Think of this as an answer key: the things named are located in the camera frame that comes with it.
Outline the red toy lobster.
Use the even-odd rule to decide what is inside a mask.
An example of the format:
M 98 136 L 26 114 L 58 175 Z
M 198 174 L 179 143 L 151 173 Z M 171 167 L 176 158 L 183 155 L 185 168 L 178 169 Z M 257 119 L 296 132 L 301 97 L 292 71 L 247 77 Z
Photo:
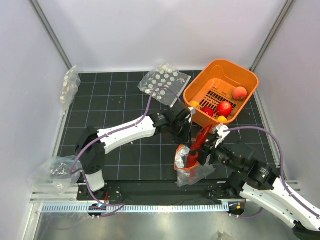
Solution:
M 197 134 L 188 153 L 186 166 L 190 170 L 190 179 L 196 175 L 196 167 L 203 167 L 207 161 L 208 148 L 205 147 L 207 136 L 213 128 L 212 123 L 207 123 Z

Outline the orange zip top bag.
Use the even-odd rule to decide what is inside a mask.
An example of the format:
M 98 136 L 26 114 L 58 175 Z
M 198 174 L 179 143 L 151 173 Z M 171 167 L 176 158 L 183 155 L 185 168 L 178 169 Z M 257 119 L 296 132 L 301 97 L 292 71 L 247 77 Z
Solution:
M 180 144 L 174 156 L 174 170 L 177 174 L 175 183 L 180 188 L 194 185 L 215 171 L 215 168 L 208 163 L 201 165 L 196 162 L 193 166 L 187 167 L 189 151 L 187 146 Z

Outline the red toy apple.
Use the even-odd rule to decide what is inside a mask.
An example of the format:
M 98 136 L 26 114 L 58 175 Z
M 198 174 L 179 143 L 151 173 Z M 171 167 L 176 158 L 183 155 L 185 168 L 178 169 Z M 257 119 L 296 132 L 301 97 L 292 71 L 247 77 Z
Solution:
M 216 115 L 227 118 L 233 110 L 232 105 L 228 101 L 222 101 L 216 107 Z

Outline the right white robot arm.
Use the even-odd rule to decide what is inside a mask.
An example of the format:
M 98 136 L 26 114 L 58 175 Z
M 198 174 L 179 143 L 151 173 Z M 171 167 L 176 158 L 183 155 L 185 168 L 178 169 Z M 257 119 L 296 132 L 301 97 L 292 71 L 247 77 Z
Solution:
M 256 158 L 255 151 L 239 141 L 231 148 L 208 141 L 196 151 L 197 161 L 217 162 L 232 170 L 222 186 L 211 192 L 216 198 L 243 198 L 272 213 L 300 240 L 320 238 L 320 210 L 284 185 L 280 172 Z

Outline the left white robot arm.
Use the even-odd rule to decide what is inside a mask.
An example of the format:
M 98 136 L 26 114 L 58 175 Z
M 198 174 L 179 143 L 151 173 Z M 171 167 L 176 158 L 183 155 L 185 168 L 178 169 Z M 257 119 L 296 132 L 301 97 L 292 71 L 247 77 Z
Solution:
M 145 113 L 116 127 L 99 130 L 87 127 L 75 146 L 75 152 L 89 187 L 88 194 L 94 200 L 101 200 L 106 195 L 102 164 L 107 154 L 130 142 L 159 134 L 171 134 L 176 144 L 189 143 L 195 113 L 195 107 L 185 108 L 177 102 L 172 107 Z

